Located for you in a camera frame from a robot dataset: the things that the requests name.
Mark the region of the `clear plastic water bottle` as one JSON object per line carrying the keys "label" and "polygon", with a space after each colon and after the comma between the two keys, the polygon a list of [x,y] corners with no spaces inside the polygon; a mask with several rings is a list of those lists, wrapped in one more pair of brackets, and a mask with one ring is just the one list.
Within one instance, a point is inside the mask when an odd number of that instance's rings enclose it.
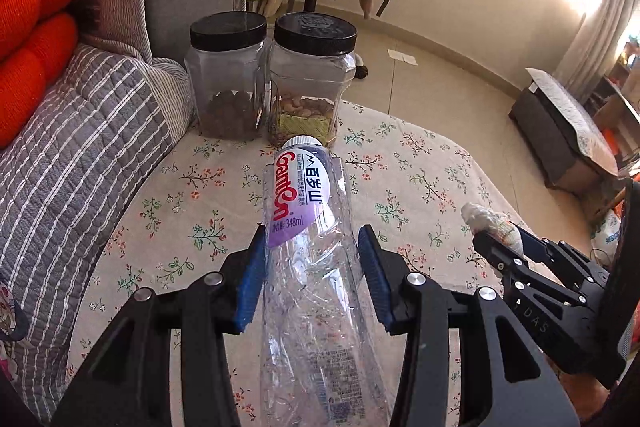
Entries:
{"label": "clear plastic water bottle", "polygon": [[262,422],[385,426],[390,406],[361,303],[343,162],[318,139],[296,136],[264,181]]}

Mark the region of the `grey striped sofa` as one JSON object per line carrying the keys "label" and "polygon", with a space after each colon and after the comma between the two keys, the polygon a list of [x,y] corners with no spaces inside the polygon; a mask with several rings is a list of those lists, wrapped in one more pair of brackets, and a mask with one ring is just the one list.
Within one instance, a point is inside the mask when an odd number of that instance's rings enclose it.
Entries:
{"label": "grey striped sofa", "polygon": [[190,25],[245,0],[79,0],[86,23],[61,77],[1,155],[1,280],[26,327],[2,343],[6,426],[47,424],[94,267],[144,179],[194,114]]}

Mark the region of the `floral tablecloth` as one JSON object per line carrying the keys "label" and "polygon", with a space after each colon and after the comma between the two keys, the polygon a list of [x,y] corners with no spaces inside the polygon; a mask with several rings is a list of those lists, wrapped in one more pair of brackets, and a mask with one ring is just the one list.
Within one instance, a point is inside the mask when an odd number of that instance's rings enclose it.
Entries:
{"label": "floral tablecloth", "polygon": [[[544,184],[509,116],[510,102],[463,115],[343,103],[334,151],[346,169],[352,224],[370,225],[446,288],[497,286],[461,215],[466,203],[508,214],[538,236],[588,244],[575,200]],[[264,217],[262,174],[273,147],[188,132],[134,195],[90,277],[70,341],[74,375],[130,295],[188,286],[247,247]]]}

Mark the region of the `beige curtain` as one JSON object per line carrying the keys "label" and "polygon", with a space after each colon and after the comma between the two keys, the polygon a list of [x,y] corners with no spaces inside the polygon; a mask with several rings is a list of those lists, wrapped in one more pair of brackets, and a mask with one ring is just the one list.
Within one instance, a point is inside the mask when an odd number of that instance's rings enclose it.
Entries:
{"label": "beige curtain", "polygon": [[552,73],[578,102],[585,102],[612,69],[618,42],[638,5],[639,0],[601,0],[599,8],[585,17]]}

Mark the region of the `dark-content plastic jar black lid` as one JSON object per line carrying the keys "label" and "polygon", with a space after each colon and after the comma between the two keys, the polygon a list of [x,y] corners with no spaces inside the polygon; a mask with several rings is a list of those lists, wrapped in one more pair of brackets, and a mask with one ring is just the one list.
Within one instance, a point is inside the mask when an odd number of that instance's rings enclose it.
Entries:
{"label": "dark-content plastic jar black lid", "polygon": [[258,135],[267,48],[267,20],[259,13],[226,11],[191,24],[184,64],[204,136],[247,141]]}

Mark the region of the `floral blue-trim cloth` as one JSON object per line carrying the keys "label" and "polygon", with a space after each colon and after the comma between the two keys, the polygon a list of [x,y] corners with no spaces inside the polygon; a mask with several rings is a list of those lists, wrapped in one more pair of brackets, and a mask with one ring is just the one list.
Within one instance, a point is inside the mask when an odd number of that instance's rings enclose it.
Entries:
{"label": "floral blue-trim cloth", "polygon": [[0,283],[1,371],[9,381],[15,381],[17,363],[13,351],[23,343],[29,329],[29,320],[4,280]]}

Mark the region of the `red knot cushion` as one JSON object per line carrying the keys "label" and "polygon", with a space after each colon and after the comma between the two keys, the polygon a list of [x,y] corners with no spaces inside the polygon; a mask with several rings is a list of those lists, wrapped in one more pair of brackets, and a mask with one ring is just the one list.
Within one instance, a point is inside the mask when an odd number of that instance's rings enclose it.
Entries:
{"label": "red knot cushion", "polygon": [[1,147],[26,126],[78,43],[73,0],[1,0]]}

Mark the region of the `wooden shelf unit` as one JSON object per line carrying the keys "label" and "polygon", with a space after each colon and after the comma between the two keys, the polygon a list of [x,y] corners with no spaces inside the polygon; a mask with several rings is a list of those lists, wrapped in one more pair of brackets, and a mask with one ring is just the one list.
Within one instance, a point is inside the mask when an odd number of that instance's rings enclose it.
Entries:
{"label": "wooden shelf unit", "polygon": [[639,156],[639,41],[628,37],[612,69],[593,92],[594,121],[622,172]]}

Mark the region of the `dark grey ottoman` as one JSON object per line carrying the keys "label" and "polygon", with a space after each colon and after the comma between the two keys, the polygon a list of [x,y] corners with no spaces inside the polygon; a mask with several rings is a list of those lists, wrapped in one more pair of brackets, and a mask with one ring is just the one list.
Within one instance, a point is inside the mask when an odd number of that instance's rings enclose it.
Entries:
{"label": "dark grey ottoman", "polygon": [[617,179],[614,153],[585,108],[546,71],[526,72],[530,83],[509,116],[537,158],[547,186],[580,196]]}

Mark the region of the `nut-filled plastic jar black lid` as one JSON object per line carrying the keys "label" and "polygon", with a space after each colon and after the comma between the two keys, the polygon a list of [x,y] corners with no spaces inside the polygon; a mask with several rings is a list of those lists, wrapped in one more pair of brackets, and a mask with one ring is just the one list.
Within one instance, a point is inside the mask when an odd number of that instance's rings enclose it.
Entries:
{"label": "nut-filled plastic jar black lid", "polygon": [[345,90],[356,73],[357,29],[318,12],[290,12],[274,24],[267,59],[268,138],[277,148],[307,135],[329,147]]}

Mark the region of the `white paper on floor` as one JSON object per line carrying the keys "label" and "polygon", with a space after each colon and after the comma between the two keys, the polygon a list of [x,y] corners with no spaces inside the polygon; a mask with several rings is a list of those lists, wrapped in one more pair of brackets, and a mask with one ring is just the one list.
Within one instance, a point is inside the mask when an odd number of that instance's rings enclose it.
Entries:
{"label": "white paper on floor", "polygon": [[404,54],[403,52],[400,52],[395,49],[388,49],[387,53],[388,53],[388,56],[394,61],[404,62],[412,66],[418,65],[416,58],[413,57],[411,54]]}

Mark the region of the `white tissue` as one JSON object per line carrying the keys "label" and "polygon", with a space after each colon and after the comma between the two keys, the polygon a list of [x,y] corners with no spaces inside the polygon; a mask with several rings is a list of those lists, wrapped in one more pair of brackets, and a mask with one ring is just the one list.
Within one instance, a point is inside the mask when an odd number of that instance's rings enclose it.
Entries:
{"label": "white tissue", "polygon": [[502,245],[509,247],[514,253],[523,255],[524,245],[520,229],[506,216],[488,207],[474,203],[466,203],[461,208],[461,216],[465,225],[476,234],[487,232]]}

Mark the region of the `white blue plastic bag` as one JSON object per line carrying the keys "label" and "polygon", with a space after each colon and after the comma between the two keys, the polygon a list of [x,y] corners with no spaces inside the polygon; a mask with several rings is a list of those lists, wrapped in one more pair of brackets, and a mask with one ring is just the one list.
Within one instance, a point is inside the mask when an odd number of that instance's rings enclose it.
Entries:
{"label": "white blue plastic bag", "polygon": [[610,268],[614,261],[621,223],[614,210],[608,210],[591,234],[591,258],[604,268]]}

